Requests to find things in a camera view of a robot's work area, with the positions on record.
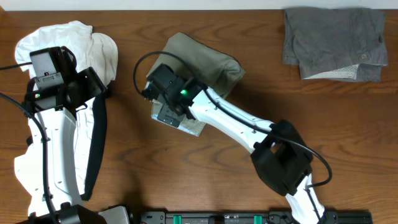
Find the khaki green shorts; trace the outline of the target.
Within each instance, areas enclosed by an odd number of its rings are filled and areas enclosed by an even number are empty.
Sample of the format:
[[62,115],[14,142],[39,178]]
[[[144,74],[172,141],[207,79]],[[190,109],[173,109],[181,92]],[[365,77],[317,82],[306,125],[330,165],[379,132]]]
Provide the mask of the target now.
[[[163,51],[174,54],[187,62],[199,80],[212,88],[222,98],[226,98],[229,95],[237,82],[246,73],[239,62],[232,56],[213,50],[181,32],[168,39]],[[168,65],[178,76],[185,79],[192,76],[188,69],[177,59],[162,54],[149,70],[147,77],[162,63]],[[165,121],[157,119],[161,107],[162,103],[156,102],[153,104],[151,118],[165,123]],[[177,129],[198,137],[204,127],[204,122],[187,119],[184,116]]]

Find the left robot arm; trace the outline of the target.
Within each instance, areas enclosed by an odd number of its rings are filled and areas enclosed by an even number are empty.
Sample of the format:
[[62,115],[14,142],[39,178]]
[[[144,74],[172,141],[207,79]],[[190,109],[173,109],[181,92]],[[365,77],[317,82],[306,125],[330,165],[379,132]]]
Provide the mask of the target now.
[[26,223],[129,223],[124,205],[102,212],[84,207],[75,171],[76,110],[106,91],[92,67],[76,70],[67,47],[30,53],[30,79],[23,109],[29,118],[31,149],[15,158],[17,179],[32,200]]

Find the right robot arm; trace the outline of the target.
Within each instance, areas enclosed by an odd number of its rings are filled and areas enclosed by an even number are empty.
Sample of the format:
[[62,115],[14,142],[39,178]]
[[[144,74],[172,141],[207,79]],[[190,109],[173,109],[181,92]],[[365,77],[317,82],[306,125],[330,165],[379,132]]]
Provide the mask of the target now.
[[184,79],[165,64],[147,76],[143,95],[159,100],[176,115],[209,124],[240,143],[259,178],[284,196],[298,223],[324,223],[325,208],[313,190],[309,149],[288,121],[273,123],[228,103],[196,78]]

